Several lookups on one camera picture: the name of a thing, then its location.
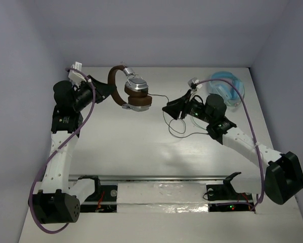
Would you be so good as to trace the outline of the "brown silver headphones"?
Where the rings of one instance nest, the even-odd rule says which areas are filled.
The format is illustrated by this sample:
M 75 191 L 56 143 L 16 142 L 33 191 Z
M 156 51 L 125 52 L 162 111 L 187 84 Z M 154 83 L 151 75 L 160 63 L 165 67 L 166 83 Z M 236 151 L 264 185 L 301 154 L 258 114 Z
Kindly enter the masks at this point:
M 122 71 L 126 76 L 124 92 L 128 95 L 127 101 L 121 98 L 116 87 L 116 74 L 118 71 Z M 107 81 L 109 85 L 115 86 L 115 90 L 111 94 L 112 99 L 123 109 L 143 112 L 151 107 L 152 97 L 149 95 L 147 82 L 123 62 L 121 65 L 114 66 L 110 69 Z

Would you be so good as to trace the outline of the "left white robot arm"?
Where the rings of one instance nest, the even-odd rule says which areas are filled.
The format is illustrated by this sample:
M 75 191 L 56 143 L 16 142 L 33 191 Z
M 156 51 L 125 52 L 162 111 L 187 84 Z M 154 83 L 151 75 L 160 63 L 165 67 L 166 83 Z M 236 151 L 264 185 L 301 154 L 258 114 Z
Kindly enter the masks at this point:
M 51 127 L 51 151 L 48 163 L 35 180 L 40 184 L 38 191 L 32 191 L 29 197 L 31 214 L 39 225 L 75 223 L 82 203 L 87 198 L 101 196 L 98 176 L 81 176 L 71 186 L 69 172 L 80 130 L 88 121 L 81 111 L 103 102 L 115 89 L 115 85 L 102 83 L 91 76 L 79 85 L 62 80 L 53 86 L 56 105 Z

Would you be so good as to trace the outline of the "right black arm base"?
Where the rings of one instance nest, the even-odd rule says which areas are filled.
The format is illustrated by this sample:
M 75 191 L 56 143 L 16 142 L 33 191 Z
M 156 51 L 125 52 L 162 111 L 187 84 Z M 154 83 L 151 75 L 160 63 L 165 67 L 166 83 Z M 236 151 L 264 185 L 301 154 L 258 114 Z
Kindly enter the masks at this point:
M 223 180 L 222 184 L 209 184 L 206 186 L 206 192 L 203 194 L 203 199 L 207 201 L 219 200 L 237 200 L 239 194 L 231 185 L 231 181 L 241 172 L 234 172 Z

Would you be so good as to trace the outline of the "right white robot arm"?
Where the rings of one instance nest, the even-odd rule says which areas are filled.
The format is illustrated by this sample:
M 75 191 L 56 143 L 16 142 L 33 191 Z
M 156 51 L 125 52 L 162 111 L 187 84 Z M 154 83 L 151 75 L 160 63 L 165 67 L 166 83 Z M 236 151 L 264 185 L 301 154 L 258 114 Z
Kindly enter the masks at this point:
M 189 115 L 206 122 L 206 131 L 212 139 L 258 166 L 258 181 L 243 179 L 240 172 L 224 180 L 223 193 L 227 198 L 248 192 L 266 195 L 278 205 L 286 203 L 303 189 L 303 172 L 297 155 L 290 151 L 281 153 L 255 141 L 225 116 L 226 110 L 221 96 L 210 94 L 202 103 L 191 96 L 190 90 L 162 108 L 173 119 Z

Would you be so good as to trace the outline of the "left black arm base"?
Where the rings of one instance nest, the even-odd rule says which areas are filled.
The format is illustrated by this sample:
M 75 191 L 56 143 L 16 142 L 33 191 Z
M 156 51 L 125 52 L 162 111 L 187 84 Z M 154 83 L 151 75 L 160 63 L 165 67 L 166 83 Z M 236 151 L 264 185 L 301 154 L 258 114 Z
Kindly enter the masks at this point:
M 79 199 L 84 201 L 97 201 L 102 195 L 102 186 L 98 176 L 84 175 L 79 177 L 76 186 L 78 187 Z

